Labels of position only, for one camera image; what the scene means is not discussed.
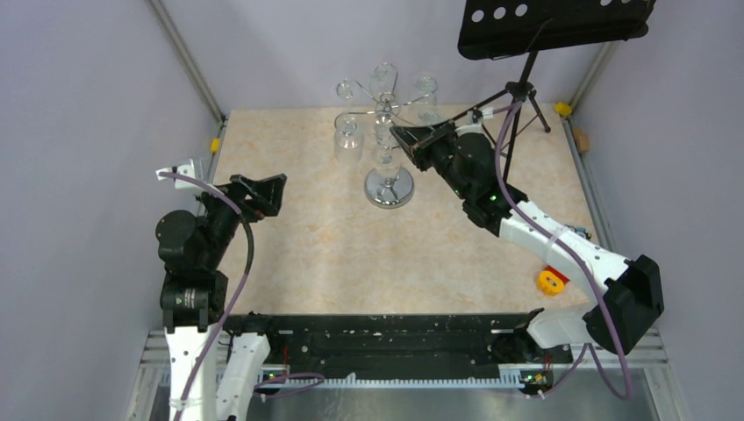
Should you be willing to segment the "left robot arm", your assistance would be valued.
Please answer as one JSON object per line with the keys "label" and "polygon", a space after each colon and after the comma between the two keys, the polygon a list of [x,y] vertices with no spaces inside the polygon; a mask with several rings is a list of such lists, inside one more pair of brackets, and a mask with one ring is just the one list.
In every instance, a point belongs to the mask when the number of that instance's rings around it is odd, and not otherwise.
{"label": "left robot arm", "polygon": [[[216,420],[216,342],[253,266],[251,226],[280,213],[288,177],[251,180],[232,175],[227,184],[212,185],[175,168],[161,169],[156,176],[172,180],[177,189],[191,190],[204,206],[201,216],[173,210],[155,228],[165,269],[160,307],[170,365],[169,417]],[[218,267],[238,229],[247,237],[247,261],[228,298],[228,278]]]}

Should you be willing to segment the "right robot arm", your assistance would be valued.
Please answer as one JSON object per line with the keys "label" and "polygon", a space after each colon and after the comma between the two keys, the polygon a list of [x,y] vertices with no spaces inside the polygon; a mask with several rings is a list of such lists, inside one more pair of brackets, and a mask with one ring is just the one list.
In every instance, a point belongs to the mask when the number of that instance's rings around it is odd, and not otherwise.
{"label": "right robot arm", "polygon": [[514,338],[521,359],[537,361],[549,348],[582,342],[627,355],[664,312],[658,264],[592,243],[497,178],[494,146],[477,125],[394,125],[390,133],[416,168],[445,180],[471,222],[541,258],[589,298],[538,311]]}

